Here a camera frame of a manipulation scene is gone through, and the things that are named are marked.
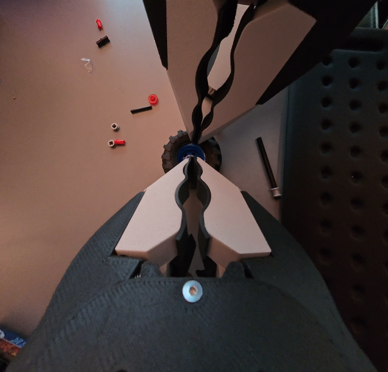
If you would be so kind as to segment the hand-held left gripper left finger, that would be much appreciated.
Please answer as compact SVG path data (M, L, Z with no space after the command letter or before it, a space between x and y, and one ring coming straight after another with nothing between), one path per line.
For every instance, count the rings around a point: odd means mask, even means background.
M183 204L189 196L187 158L148 186L116 247L117 255L169 264L170 275L185 277L194 255Z

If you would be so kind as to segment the black toy tire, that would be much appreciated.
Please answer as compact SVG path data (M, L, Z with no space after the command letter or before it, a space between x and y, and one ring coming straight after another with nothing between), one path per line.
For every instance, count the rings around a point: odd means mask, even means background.
M192 143L187 131L179 130L177 135L170 136L169 142L163 146L164 152L162 154L162 168L165 173L177 166L177 150L185 144ZM219 171L222 163L221 149L212 137L207 141L198 144L206 156L206 163L213 167L216 171Z

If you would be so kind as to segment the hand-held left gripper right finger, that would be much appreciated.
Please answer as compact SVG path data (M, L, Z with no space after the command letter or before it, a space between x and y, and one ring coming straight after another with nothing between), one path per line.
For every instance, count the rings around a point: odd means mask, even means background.
M240 189L205 161L197 159L197 193L203 204L201 228L205 237L205 259L215 263L221 277L231 262L269 256L271 248Z

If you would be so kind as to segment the black toy axle grey end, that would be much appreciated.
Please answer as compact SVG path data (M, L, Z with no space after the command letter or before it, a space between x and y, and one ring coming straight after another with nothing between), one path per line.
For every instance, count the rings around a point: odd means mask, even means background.
M258 151L259 151L262 163L264 165L265 173L266 173L267 178L269 180L269 185L270 185L270 190L271 190L272 196L273 196L273 198L279 200L281 198L280 189L276 183L276 180L275 180L275 177L274 177L274 174L272 171L272 167L270 165L269 158L268 158L268 155L267 155L267 152L265 150L264 143L263 143L263 140L261 137L256 138L256 144L258 147Z

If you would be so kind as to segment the blue toy wheel rim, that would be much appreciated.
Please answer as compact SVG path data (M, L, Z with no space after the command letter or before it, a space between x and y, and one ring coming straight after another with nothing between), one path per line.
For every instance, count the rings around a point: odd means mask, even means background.
M202 159L203 161L206 161L206 156L203 149L198 144L188 143L177 150L177 163L182 162L190 156L197 157Z

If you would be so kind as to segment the grey desk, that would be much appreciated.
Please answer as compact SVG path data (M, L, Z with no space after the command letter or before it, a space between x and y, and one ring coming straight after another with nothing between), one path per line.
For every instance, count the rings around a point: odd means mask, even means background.
M1 326L36 328L89 237L163 176L178 130L143 0L1 0Z

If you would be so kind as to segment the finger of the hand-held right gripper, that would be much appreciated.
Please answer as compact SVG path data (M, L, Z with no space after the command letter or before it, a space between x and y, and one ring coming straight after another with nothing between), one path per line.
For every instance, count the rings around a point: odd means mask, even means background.
M269 2L254 11L234 52L234 78L225 98L214 108L204 141L255 107L257 101L316 23L289 2Z
M203 129L207 67L234 25L238 0L166 0L167 74L192 141Z

